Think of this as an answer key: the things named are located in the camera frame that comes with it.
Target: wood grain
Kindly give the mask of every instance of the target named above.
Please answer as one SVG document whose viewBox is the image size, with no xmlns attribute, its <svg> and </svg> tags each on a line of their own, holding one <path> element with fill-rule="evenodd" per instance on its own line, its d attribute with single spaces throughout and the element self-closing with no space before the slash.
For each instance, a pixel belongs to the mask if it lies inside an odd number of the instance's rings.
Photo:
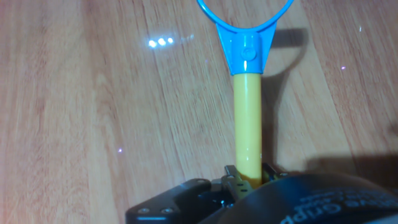
<svg viewBox="0 0 398 224">
<path fill-rule="evenodd" d="M 252 27 L 285 2 L 206 3 Z M 293 3 L 262 82 L 264 161 L 398 187 L 397 7 Z M 3 0 L 0 48 L 0 223 L 124 223 L 234 163 L 232 79 L 195 1 Z"/>
</svg>

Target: screw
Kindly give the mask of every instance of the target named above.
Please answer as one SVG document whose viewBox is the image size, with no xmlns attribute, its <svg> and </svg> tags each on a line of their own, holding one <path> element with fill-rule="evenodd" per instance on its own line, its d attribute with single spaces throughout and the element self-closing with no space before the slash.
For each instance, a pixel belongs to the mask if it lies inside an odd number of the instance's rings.
<svg viewBox="0 0 398 224">
<path fill-rule="evenodd" d="M 160 212 L 162 212 L 163 214 L 168 214 L 168 213 L 172 213 L 173 209 L 172 208 L 165 208 L 165 209 L 162 209 Z"/>
<path fill-rule="evenodd" d="M 140 213 L 140 214 L 145 214 L 148 212 L 149 212 L 149 208 L 142 208 L 142 209 L 138 210 L 138 213 Z"/>
</svg>

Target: yellow tube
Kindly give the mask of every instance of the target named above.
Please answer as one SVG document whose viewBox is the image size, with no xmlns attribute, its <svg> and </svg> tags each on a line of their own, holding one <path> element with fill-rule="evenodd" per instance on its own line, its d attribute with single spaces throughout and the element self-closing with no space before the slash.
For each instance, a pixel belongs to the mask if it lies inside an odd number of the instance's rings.
<svg viewBox="0 0 398 224">
<path fill-rule="evenodd" d="M 261 74 L 234 78 L 236 168 L 256 189 L 261 183 Z"/>
</svg>

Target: blue loop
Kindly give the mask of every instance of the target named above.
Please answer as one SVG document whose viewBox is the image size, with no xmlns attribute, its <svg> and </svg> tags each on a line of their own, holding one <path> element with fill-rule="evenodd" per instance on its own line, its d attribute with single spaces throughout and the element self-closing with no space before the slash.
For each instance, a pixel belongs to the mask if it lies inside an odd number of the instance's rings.
<svg viewBox="0 0 398 224">
<path fill-rule="evenodd" d="M 202 11 L 216 24 L 231 75 L 263 73 L 274 38 L 276 22 L 293 1 L 289 0 L 274 17 L 257 27 L 238 28 L 221 20 L 203 0 L 198 0 Z"/>
<path fill-rule="evenodd" d="M 268 28 L 270 25 L 278 21 L 278 19 L 288 10 L 290 5 L 293 3 L 294 0 L 288 0 L 286 5 L 276 14 L 274 15 L 271 19 L 269 19 L 267 22 L 253 28 L 238 28 L 229 25 L 228 23 L 224 22 L 222 19 L 216 16 L 205 4 L 203 0 L 198 0 L 198 4 L 202 11 L 212 20 L 215 24 L 219 24 L 220 26 L 224 27 L 225 29 L 228 29 L 230 31 L 233 31 L 235 33 L 237 32 L 261 32 L 264 29 Z"/>
</svg>

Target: plastic part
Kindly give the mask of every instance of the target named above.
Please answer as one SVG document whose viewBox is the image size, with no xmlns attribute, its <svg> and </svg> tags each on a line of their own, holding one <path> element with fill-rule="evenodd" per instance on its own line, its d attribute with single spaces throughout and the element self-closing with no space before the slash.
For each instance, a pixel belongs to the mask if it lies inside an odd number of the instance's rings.
<svg viewBox="0 0 398 224">
<path fill-rule="evenodd" d="M 266 66 L 272 39 L 278 19 L 286 12 L 294 0 L 286 5 L 270 20 L 253 28 L 233 27 L 217 17 L 203 2 L 198 0 L 202 11 L 217 27 L 226 61 L 231 75 L 240 73 L 262 74 Z"/>
<path fill-rule="evenodd" d="M 236 168 L 256 189 L 262 184 L 261 76 L 234 75 Z"/>
</svg>

